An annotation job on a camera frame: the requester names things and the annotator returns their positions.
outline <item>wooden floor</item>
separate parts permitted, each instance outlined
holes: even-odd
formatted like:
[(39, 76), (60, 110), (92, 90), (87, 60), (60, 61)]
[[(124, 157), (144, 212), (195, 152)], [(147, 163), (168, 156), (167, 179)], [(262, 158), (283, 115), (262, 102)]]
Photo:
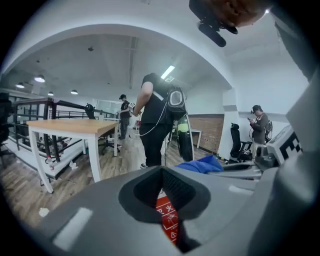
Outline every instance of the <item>wooden floor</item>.
[[(145, 162), (144, 147), (134, 130), (129, 131), (130, 137), (122, 142), (120, 153), (114, 157), (113, 148), (106, 150), (105, 155), (100, 155), (102, 179), (112, 178), (140, 169), (140, 164)], [(209, 153), (194, 149), (195, 159), (203, 158)], [(40, 208), (50, 211), (55, 209), (70, 197), (81, 191), (86, 186), (93, 184), (89, 154), (81, 155), (75, 162), (78, 168), (71, 170), (68, 167), (61, 176), (51, 182), (54, 193), (47, 192), (40, 186), (38, 173), (12, 156), (5, 156), (6, 169), (1, 166), (0, 181), (14, 214), (32, 227), (36, 227), (41, 220)], [(166, 151), (166, 166), (182, 163), (177, 143), (169, 143)]]

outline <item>wooden table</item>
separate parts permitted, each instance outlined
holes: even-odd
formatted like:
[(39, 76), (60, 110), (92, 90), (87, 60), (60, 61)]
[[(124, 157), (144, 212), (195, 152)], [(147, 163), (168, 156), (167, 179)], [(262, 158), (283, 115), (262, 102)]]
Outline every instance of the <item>wooden table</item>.
[(37, 120), (26, 122), (29, 126), (29, 139), (32, 152), (35, 156), (38, 172), (45, 188), (49, 193), (54, 190), (49, 183), (45, 170), (41, 163), (37, 146), (36, 133), (56, 135), (67, 138), (77, 138), (88, 141), (89, 158), (94, 182), (101, 181), (101, 169), (99, 163), (98, 139), (104, 133), (114, 129), (114, 156), (117, 156), (118, 122), (93, 119), (71, 119), (71, 120)]

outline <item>black cap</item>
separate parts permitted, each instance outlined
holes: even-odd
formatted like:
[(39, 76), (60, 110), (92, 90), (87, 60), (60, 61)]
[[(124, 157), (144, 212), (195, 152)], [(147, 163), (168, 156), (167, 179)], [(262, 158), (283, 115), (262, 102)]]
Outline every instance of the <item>black cap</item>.
[(252, 108), (253, 112), (256, 112), (257, 110), (260, 110), (262, 111), (262, 108), (260, 105), (254, 105), (253, 108)]

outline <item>white wall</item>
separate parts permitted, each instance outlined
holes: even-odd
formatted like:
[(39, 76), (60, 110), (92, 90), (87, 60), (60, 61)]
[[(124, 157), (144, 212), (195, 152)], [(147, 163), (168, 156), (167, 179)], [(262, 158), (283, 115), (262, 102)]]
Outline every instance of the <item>white wall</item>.
[(285, 115), (308, 86), (293, 60), (281, 56), (241, 62), (232, 70), (240, 112), (260, 105), (266, 113)]
[(187, 92), (186, 109), (189, 115), (224, 114), (223, 92), (214, 81), (204, 80)]

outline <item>man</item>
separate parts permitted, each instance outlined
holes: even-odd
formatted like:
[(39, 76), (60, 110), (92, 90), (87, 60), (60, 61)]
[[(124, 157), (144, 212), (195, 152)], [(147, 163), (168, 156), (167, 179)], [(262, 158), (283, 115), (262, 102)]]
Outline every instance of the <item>man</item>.
[(129, 125), (130, 120), (130, 109), (129, 109), (129, 102), (127, 101), (127, 96), (124, 94), (121, 94), (119, 100), (122, 100), (123, 103), (121, 105), (120, 110), (120, 130), (121, 130), (121, 136), (119, 140), (124, 140), (127, 135), (127, 129)]
[(146, 75), (142, 81), (133, 110), (133, 115), (138, 116), (144, 107), (140, 136), (146, 160), (145, 164), (141, 164), (142, 169), (162, 165), (161, 147), (174, 123), (172, 115), (166, 109), (169, 86), (169, 83), (155, 73)]
[(252, 133), (252, 158), (255, 159), (257, 155), (257, 148), (265, 144), (266, 127), (268, 125), (268, 116), (264, 113), (261, 106), (255, 105), (252, 108), (256, 116), (255, 121), (250, 119), (250, 126), (253, 129)]

